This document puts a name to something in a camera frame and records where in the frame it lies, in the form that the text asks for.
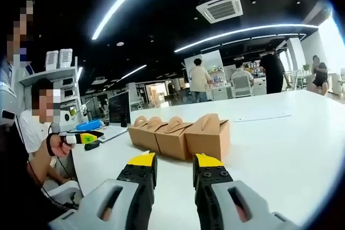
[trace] wristband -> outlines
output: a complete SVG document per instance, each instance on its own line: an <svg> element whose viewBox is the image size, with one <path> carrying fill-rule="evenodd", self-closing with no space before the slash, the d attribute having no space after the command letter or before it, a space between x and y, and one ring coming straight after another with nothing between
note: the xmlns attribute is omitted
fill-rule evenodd
<svg viewBox="0 0 345 230"><path fill-rule="evenodd" d="M52 137L52 135L56 135L54 133L49 133L47 139L46 139L46 142L47 142L47 150L48 150L48 154L50 156L55 156L53 150L52 150L52 146L50 145L50 138Z"/></svg>

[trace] blue object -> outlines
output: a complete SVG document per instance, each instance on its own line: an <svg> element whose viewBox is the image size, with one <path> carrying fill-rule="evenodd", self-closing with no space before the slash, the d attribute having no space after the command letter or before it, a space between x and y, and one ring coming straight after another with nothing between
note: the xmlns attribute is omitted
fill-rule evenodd
<svg viewBox="0 0 345 230"><path fill-rule="evenodd" d="M89 122L84 122L78 126L76 126L76 129L79 131L85 131L85 130L95 130L102 126L101 120L93 120Z"/></svg>

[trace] ceiling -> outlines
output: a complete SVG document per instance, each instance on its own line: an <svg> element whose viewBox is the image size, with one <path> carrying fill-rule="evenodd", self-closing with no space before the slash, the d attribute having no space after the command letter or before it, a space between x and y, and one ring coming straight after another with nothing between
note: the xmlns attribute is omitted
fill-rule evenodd
<svg viewBox="0 0 345 230"><path fill-rule="evenodd" d="M102 91L104 85L119 79L132 70L144 69L114 84L111 89L128 82L166 79L176 73L182 76L181 61L205 48L220 45L224 64L247 53L249 59L267 46L277 47L287 36L252 39L222 45L233 40L268 34L303 33L307 36L316 29L274 28L238 33L184 51L177 48L221 33L268 24L319 25L326 17L324 0L240 0L243 15L210 24L196 10L196 6L210 0L126 0L100 33L92 35L106 12L116 0L34 0L35 47L32 66L35 72L44 70L45 53L61 48L72 48L78 65L84 68L80 94L88 89ZM93 86L96 77L108 79L103 85Z"/></svg>

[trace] cardboard box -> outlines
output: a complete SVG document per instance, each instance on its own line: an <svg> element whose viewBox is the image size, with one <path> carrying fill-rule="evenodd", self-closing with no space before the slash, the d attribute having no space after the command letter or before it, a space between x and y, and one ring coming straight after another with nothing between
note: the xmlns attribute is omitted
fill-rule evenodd
<svg viewBox="0 0 345 230"><path fill-rule="evenodd" d="M180 160L191 160L185 141L185 130L193 123L183 122L180 117L173 117L167 125L156 131L156 138L161 154Z"/></svg>
<svg viewBox="0 0 345 230"><path fill-rule="evenodd" d="M136 118L134 125L128 127L128 133L130 136L130 140L132 140L132 143L134 145L141 146L141 128L144 127L147 124L147 119L144 116L139 116Z"/></svg>
<svg viewBox="0 0 345 230"><path fill-rule="evenodd" d="M167 125L159 117L152 117L143 127L140 128L140 146L160 154L155 132L162 126Z"/></svg>
<svg viewBox="0 0 345 230"><path fill-rule="evenodd" d="M185 130L185 138L192 155L204 153L221 161L230 148L230 123L206 114Z"/></svg>

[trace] beige shirt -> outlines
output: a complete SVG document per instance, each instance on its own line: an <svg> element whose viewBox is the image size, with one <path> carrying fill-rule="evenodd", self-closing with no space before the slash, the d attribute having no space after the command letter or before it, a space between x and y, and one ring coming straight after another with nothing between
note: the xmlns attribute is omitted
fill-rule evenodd
<svg viewBox="0 0 345 230"><path fill-rule="evenodd" d="M231 78L238 78L241 76L247 76L249 81L254 78L251 73L249 73L248 71L244 71L241 67L236 69L235 73L232 74Z"/></svg>
<svg viewBox="0 0 345 230"><path fill-rule="evenodd" d="M206 92L211 77L204 67L195 66L190 71L189 79L191 79L190 90L192 92Z"/></svg>

